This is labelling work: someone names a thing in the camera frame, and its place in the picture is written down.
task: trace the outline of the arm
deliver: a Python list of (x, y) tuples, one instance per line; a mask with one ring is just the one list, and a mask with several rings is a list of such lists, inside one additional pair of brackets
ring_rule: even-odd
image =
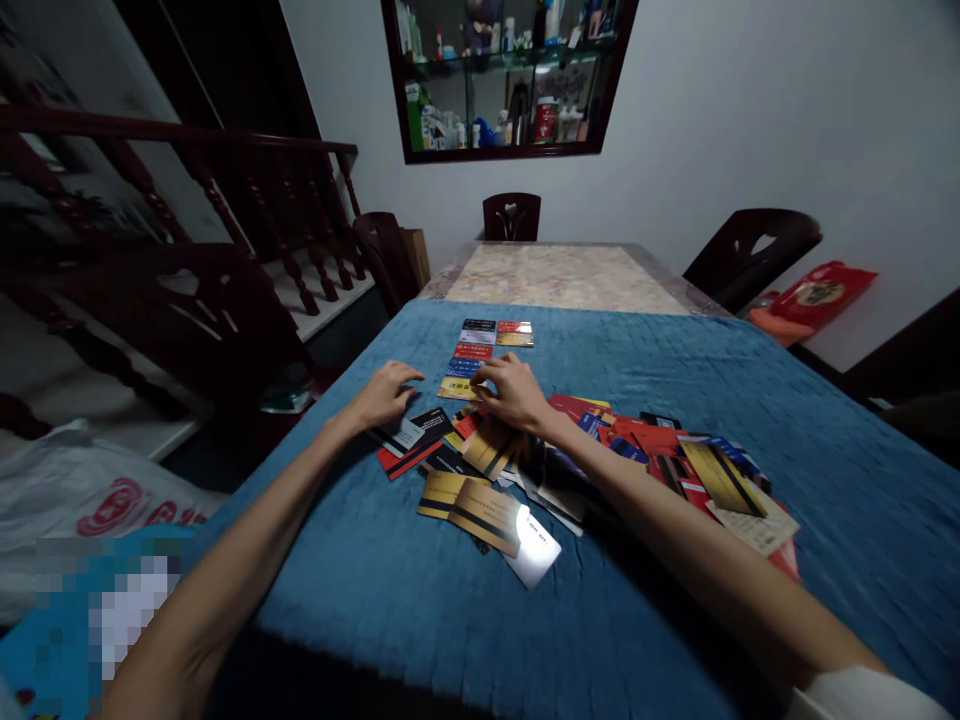
[(357, 434), (399, 415), (416, 370), (389, 362), (271, 483), (163, 604), (130, 649), (104, 718), (199, 717), (233, 639), (273, 583), (330, 465)]
[(490, 411), (565, 452), (618, 509), (670, 573), (747, 649), (780, 692), (822, 673), (880, 661), (829, 610), (719, 523), (712, 522), (583, 432), (548, 404), (530, 366), (509, 353), (474, 376)]

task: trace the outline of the cardboard box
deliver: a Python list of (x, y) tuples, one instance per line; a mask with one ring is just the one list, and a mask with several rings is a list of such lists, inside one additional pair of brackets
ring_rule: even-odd
[(410, 264), (413, 265), (413, 274), (417, 277), (420, 289), (430, 281), (430, 260), (427, 258), (427, 244), (423, 239), (423, 230), (407, 230), (400, 228), (403, 242), (407, 246)]

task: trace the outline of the marble tabletop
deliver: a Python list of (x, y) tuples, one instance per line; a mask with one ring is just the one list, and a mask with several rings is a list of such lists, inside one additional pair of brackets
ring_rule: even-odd
[(729, 317), (644, 248), (621, 243), (470, 243), (419, 297)]

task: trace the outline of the person's left hand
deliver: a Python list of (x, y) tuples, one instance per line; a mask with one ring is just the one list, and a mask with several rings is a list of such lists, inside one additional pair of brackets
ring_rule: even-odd
[(377, 370), (367, 386), (340, 413), (358, 431), (383, 425), (407, 409), (407, 401), (417, 389), (406, 383), (423, 380), (419, 370), (406, 363), (391, 360)]

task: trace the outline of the white sleeve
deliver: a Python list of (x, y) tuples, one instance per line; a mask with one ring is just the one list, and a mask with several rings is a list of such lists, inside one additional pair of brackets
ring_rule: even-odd
[(794, 689), (786, 720), (952, 720), (938, 703), (892, 675), (852, 667)]

